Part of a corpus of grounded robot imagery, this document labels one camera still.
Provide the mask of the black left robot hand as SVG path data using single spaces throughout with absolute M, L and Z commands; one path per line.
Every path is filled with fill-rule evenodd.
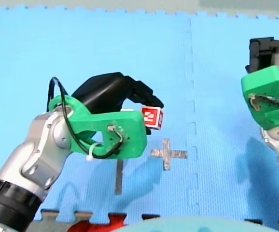
M 120 72 L 89 78 L 74 91 L 72 97 L 83 103 L 92 114 L 119 112 L 126 99 L 146 106 L 164 107 L 145 83 Z

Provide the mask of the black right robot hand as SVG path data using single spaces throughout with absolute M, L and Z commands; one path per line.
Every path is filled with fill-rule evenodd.
M 249 64 L 247 73 L 252 73 L 272 65 L 279 67 L 279 40 L 273 37 L 250 39 Z

